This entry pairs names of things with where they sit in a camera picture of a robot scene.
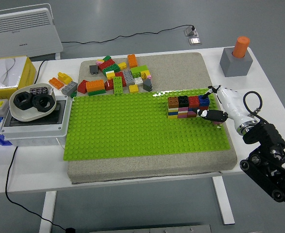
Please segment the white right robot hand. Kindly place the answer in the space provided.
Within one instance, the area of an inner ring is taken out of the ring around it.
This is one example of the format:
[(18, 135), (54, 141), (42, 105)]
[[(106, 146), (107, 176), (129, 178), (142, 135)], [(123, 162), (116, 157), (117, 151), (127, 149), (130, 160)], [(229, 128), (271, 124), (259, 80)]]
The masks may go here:
[(228, 89), (221, 85), (209, 86), (209, 90), (203, 95), (205, 99), (208, 95), (215, 93), (219, 102), (222, 104), (225, 110), (200, 110), (195, 108), (195, 112), (203, 119), (225, 122), (227, 118), (230, 118), (235, 123), (235, 129), (239, 134), (243, 134), (243, 130), (247, 127), (255, 125), (257, 121), (248, 116), (248, 111), (246, 110), (241, 95), (234, 90)]

